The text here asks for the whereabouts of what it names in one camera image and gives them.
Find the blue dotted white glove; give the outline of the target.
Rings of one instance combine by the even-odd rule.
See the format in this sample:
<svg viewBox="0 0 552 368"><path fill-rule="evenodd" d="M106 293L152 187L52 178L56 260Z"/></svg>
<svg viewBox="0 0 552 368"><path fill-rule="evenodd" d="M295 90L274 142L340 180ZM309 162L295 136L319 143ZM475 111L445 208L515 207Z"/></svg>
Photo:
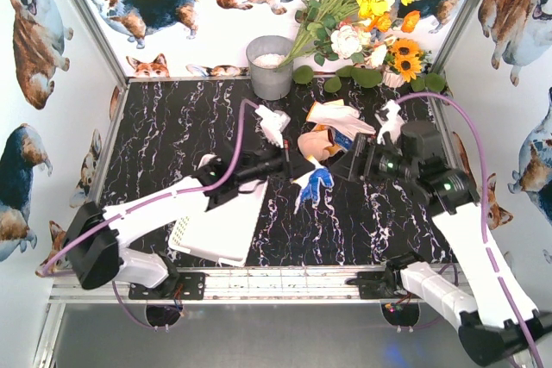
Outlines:
<svg viewBox="0 0 552 368"><path fill-rule="evenodd" d="M334 127L330 127L329 140L339 150L347 152L352 147L355 136L359 133L364 134L365 131L362 129L354 128L350 134L344 134L340 130Z"/></svg>
<svg viewBox="0 0 552 368"><path fill-rule="evenodd" d="M322 199L322 188L332 190L335 185L329 169L321 165L314 156L309 155L306 161L309 163L308 171L292 180L293 184L300 187L295 200L294 214L297 214L299 208L308 202L313 209L317 209Z"/></svg>

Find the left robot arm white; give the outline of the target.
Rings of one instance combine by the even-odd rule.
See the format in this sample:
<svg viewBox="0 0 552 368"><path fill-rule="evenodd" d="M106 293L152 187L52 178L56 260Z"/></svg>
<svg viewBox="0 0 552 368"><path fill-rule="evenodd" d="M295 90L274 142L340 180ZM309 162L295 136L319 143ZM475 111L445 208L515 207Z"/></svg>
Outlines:
<svg viewBox="0 0 552 368"><path fill-rule="evenodd" d="M295 151L269 147L243 153L216 187L229 162L215 154L165 190L123 204L81 206L66 233L66 257L80 286L94 290L111 281L166 294L179 276L163 253L144 253L132 243L172 224L171 249L221 265L243 266L248 257L269 178L293 181L313 171Z"/></svg>

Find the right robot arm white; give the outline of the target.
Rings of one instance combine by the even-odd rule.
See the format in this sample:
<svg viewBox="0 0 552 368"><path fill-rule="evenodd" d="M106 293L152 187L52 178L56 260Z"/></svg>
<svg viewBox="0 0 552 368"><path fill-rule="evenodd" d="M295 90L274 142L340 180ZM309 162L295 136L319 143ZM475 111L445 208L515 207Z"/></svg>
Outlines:
<svg viewBox="0 0 552 368"><path fill-rule="evenodd" d="M481 220L484 208L469 176L448 166L439 131L430 122L407 122L398 144L357 134L348 152L330 166L349 182L391 179L414 194L447 240L469 293L431 269L417 253L386 261L379 281L423 299L458 333L469 358L487 367L521 352L536 356L536 342L551 332L551 314L538 310L513 277Z"/></svg>

